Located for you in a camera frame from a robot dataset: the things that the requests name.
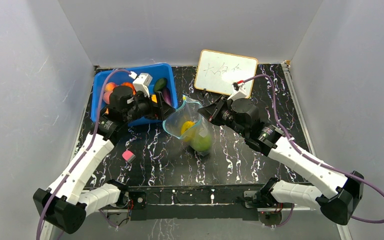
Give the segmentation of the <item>clear zip top bag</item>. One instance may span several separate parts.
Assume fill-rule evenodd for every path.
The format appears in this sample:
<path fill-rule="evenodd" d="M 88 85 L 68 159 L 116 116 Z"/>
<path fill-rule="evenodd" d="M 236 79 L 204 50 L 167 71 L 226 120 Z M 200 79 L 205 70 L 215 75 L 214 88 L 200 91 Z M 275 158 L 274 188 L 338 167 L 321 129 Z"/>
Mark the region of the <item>clear zip top bag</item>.
<path fill-rule="evenodd" d="M 210 133 L 207 120 L 198 113 L 202 104 L 186 95 L 182 96 L 182 105 L 163 121 L 163 129 L 171 136 L 192 148 L 201 156 L 210 153 L 213 134 Z"/>

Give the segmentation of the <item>yellow bell pepper toy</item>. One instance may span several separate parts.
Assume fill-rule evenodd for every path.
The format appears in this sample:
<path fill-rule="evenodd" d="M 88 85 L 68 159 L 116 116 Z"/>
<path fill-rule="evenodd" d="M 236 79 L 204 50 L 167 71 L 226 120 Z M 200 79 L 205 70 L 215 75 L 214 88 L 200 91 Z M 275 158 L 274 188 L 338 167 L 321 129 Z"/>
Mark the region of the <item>yellow bell pepper toy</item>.
<path fill-rule="evenodd" d="M 187 130 L 192 128 L 195 125 L 193 121 L 185 121 L 180 129 L 180 135 L 182 136 Z"/>

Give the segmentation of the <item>green round melon toy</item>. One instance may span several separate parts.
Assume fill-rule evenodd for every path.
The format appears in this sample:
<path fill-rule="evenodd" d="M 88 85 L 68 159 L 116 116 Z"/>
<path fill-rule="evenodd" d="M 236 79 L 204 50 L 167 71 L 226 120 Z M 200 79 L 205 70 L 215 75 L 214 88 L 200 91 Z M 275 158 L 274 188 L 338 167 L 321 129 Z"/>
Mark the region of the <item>green round melon toy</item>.
<path fill-rule="evenodd" d="M 197 152 L 206 152 L 212 146 L 212 138 L 209 134 L 204 136 L 197 134 L 190 141 L 190 146 Z"/>

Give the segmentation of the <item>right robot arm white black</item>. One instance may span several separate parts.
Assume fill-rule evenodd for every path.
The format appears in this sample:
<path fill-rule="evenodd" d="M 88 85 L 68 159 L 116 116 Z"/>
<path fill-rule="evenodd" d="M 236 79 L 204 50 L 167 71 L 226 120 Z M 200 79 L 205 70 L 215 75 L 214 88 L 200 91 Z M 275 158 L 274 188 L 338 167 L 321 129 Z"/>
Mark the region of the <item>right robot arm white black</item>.
<path fill-rule="evenodd" d="M 300 147 L 293 148 L 286 134 L 273 124 L 264 122 L 258 107 L 251 100 L 228 100 L 221 96 L 214 103 L 201 107 L 198 113 L 215 126 L 226 126 L 243 137 L 252 150 L 275 160 L 301 175 L 309 185 L 289 183 L 272 177 L 252 197 L 244 197 L 249 208 L 275 207 L 291 203 L 315 210 L 330 221 L 345 226 L 362 199 L 363 186 L 354 177 L 324 168 L 318 158 L 310 161 L 309 153 Z"/>

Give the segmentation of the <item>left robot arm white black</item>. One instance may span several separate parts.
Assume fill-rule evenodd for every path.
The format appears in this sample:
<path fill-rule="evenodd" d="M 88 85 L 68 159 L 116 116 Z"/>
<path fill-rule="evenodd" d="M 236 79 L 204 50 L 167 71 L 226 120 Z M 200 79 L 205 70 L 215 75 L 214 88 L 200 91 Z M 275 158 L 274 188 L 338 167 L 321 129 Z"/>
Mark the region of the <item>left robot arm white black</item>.
<path fill-rule="evenodd" d="M 117 208 L 127 206 L 128 188 L 115 180 L 92 191 L 82 191 L 98 165 L 128 131 L 130 123 L 141 118 L 163 121 L 176 110 L 165 101 L 161 91 L 147 95 L 142 90 L 122 85 L 109 94 L 105 107 L 99 104 L 97 109 L 99 115 L 93 130 L 69 165 L 47 189 L 38 188 L 33 194 L 40 215 L 37 239 L 44 222 L 73 234 L 96 210 L 111 204 Z"/>

